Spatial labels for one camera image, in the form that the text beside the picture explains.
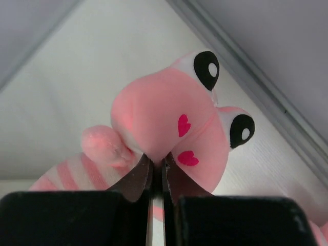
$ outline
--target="white surface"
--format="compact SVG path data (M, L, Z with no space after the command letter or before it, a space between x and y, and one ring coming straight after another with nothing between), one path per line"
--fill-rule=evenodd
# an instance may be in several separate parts
M165 1L85 1L0 96L2 178L35 179L80 151L81 131L109 124L123 86L200 48ZM231 153L215 194L286 195L327 220L328 191L224 68L216 90L221 105L250 112L256 133ZM162 245L161 223L154 234Z

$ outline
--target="cartoon eye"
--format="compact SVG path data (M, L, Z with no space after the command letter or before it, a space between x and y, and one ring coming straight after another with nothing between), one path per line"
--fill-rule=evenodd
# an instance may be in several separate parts
M237 115L230 126L230 147L232 149L245 144L255 132L253 119L245 114Z
M255 133L255 123L247 112L235 107L217 108L231 149L248 142Z
M208 50L190 53L172 66L198 81L209 92L213 90L219 78L219 61L215 54Z
M211 91L220 72L219 61L211 51L204 51L196 55L194 59L194 70L200 82Z

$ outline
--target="fabric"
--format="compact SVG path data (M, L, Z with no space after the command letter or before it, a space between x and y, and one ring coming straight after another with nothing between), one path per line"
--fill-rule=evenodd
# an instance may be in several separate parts
M210 65L215 68L212 74ZM51 168L30 190L104 190L117 181L114 176L126 175L141 154L159 165L172 152L187 175L213 192L230 150L255 132L246 111L216 106L212 94L219 78L216 56L202 50L136 79L114 99L112 128L86 129L84 152Z

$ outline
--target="white eye highlight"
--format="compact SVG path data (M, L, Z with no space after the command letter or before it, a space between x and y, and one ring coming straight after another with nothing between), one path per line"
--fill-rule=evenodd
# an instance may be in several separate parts
M209 64L209 72L210 72L210 75L215 78L216 75L217 75L217 67L215 66L214 63L211 63Z
M246 140L249 136L250 136L251 132L249 131L249 129L245 128L243 131L242 131L242 134L241 134L241 139L242 140Z

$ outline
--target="pink stripe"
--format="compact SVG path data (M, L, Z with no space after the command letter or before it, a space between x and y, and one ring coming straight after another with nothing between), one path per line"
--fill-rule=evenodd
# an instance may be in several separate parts
M68 168L67 160L57 166L57 172L65 190L78 190L78 186Z
M29 189L29 191L57 191L58 188L46 176L37 180Z
M106 183L104 177L97 168L96 163L90 160L85 154L81 155L81 161L89 179L97 190L105 190L109 188L109 185Z
M115 169L117 170L117 173L121 178L127 175L130 170L128 167L117 167Z

